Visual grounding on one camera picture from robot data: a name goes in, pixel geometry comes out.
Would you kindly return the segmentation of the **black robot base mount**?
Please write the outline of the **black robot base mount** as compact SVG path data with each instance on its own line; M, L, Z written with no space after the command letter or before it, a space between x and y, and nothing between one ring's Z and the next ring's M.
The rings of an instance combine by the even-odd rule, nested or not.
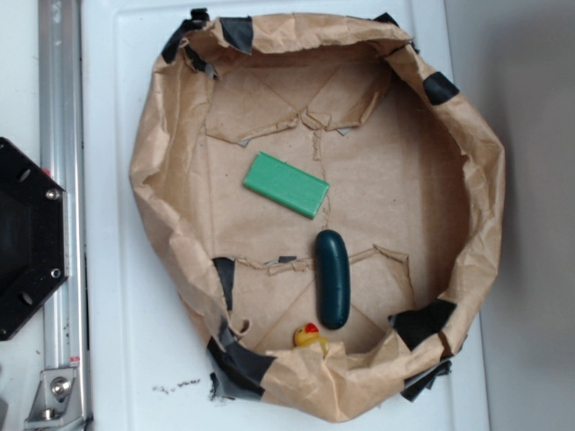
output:
M1 340L30 320L67 279L66 192L1 139Z

